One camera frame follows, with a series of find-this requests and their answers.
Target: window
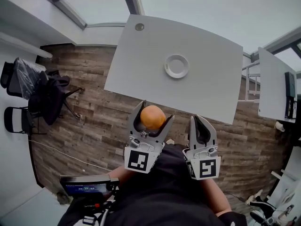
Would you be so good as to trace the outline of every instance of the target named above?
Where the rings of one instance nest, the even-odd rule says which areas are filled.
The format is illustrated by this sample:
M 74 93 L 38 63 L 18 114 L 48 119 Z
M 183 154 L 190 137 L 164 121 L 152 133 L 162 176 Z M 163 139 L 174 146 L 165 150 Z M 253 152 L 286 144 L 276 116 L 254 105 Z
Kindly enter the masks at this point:
M 62 0 L 88 25 L 125 23 L 130 15 L 125 0 Z
M 139 0 L 49 0 L 81 29 L 124 26 L 130 13 L 139 14 Z

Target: round hole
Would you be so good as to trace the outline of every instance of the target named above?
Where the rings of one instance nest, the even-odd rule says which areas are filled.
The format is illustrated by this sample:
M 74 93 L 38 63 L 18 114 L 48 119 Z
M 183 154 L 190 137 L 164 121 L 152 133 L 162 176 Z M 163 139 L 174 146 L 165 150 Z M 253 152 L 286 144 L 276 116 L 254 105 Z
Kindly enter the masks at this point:
M 183 78 L 188 70 L 189 64 L 186 58 L 181 55 L 171 55 L 165 61 L 164 69 L 173 78 Z
M 144 29 L 144 24 L 136 24 L 135 29 L 136 29 L 137 31 L 143 30 L 143 29 Z

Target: chair leg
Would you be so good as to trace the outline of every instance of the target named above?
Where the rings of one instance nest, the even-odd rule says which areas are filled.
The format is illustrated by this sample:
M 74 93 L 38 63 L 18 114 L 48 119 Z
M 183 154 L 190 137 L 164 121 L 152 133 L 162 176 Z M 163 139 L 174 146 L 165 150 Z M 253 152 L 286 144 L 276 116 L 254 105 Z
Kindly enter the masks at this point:
M 71 112 L 72 115 L 74 115 L 77 119 L 80 118 L 80 115 L 77 114 L 77 113 L 75 113 L 75 112 L 71 109 L 70 105 L 68 104 L 68 102 L 67 102 L 66 100 L 64 100 L 63 103 L 64 103 L 64 105 L 67 107 L 67 109 Z
M 26 108 L 28 108 L 28 106 L 25 106 L 25 107 L 12 107 L 12 108 L 14 108 L 14 109 L 26 109 Z
M 70 91 L 70 92 L 68 92 L 68 93 L 65 94 L 65 98 L 67 98 L 68 96 L 72 95 L 73 93 L 75 93 L 76 91 L 79 91 L 79 90 L 84 91 L 85 89 L 81 87 L 81 88 L 77 88 L 74 91 Z
M 31 135 L 47 135 L 47 133 L 40 133 L 40 117 L 38 116 L 38 127 L 33 126 L 33 128 L 37 128 L 38 129 L 38 133 L 32 132 L 31 130 Z
M 30 115 L 32 116 L 33 119 L 35 118 L 39 118 L 42 116 L 42 113 L 41 112 L 37 112 L 37 113 L 30 113 Z

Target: black shirt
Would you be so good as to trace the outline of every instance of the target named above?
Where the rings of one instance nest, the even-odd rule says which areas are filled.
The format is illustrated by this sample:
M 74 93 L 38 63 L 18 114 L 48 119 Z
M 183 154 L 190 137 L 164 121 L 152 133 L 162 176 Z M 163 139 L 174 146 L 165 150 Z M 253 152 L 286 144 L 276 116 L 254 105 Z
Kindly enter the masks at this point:
M 229 212 L 217 217 L 191 179 L 182 149 L 166 145 L 149 174 L 137 173 L 115 197 L 105 226 L 246 226 L 246 217 Z

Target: person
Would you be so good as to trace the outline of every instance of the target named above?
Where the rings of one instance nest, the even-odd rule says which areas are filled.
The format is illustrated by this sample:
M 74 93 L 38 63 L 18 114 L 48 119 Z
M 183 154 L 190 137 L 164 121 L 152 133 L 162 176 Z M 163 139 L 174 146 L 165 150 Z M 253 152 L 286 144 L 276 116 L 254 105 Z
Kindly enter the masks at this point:
M 191 179 L 181 145 L 165 145 L 148 174 L 121 166 L 109 175 L 119 178 L 119 191 L 105 226 L 247 225 L 244 215 L 231 211 L 213 179 Z M 80 207 L 71 204 L 70 208 L 58 226 L 74 225 L 70 217 L 79 215 Z

